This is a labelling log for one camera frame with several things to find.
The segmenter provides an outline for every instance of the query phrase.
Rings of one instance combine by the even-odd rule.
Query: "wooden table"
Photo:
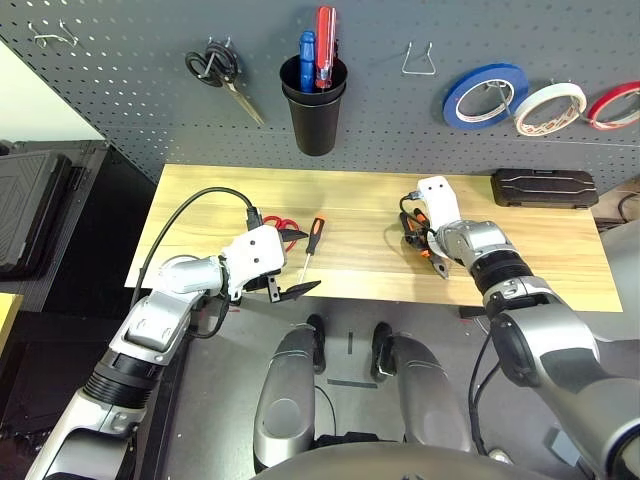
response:
[[[166,165],[126,285],[135,285],[150,245],[173,211],[198,190],[225,186],[246,194],[263,216],[292,218],[305,231],[316,215],[326,218],[305,276],[306,281],[322,283],[308,295],[481,305],[481,295],[462,267],[450,263],[449,279],[443,280],[403,241],[398,200],[427,176]],[[534,274],[574,309],[621,311],[590,211],[499,207],[489,177],[446,178],[463,218],[496,222]],[[167,233],[144,286],[153,286],[158,267],[170,257],[218,254],[246,231],[245,218],[244,204],[231,195],[213,193],[198,199]],[[303,240],[289,253],[278,277],[283,289],[297,283],[305,248]]]
[[[20,304],[22,304],[22,295],[0,293],[0,353],[7,343]]]

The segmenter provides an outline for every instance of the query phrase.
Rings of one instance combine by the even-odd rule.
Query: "black scissors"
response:
[[[260,114],[235,86],[239,73],[238,56],[229,48],[228,43],[227,41],[225,45],[210,41],[204,57],[196,52],[187,53],[184,59],[187,69],[202,83],[216,88],[224,87],[251,118],[262,126],[264,120]]]

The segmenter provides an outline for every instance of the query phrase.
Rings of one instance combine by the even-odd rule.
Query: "black cup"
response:
[[[329,153],[336,143],[340,100],[347,88],[347,67],[334,59],[331,88],[323,92],[300,91],[300,55],[280,68],[282,93],[289,101],[296,143],[302,153],[311,156]]]

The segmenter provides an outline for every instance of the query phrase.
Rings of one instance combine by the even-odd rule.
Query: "blue tape roll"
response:
[[[504,82],[509,87],[506,96],[509,110],[513,114],[529,93],[529,80],[524,71],[510,63],[492,63],[476,68],[458,80],[447,93],[442,104],[445,121],[452,127],[462,130],[477,130],[500,123],[509,115],[502,102],[490,112],[468,116],[460,112],[459,105],[464,96],[478,85],[492,80]]]

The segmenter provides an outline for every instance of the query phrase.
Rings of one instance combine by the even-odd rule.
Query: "white tape roll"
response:
[[[530,125],[524,122],[527,115],[529,115],[534,108],[560,97],[570,97],[575,99],[576,102],[572,102],[571,106],[567,108],[562,115],[548,122],[538,125]],[[520,104],[514,114],[516,129],[518,133],[527,135],[528,137],[547,135],[569,125],[584,112],[585,108],[587,108],[587,97],[585,97],[584,92],[578,85],[574,85],[573,83],[556,83],[549,85],[530,95]]]

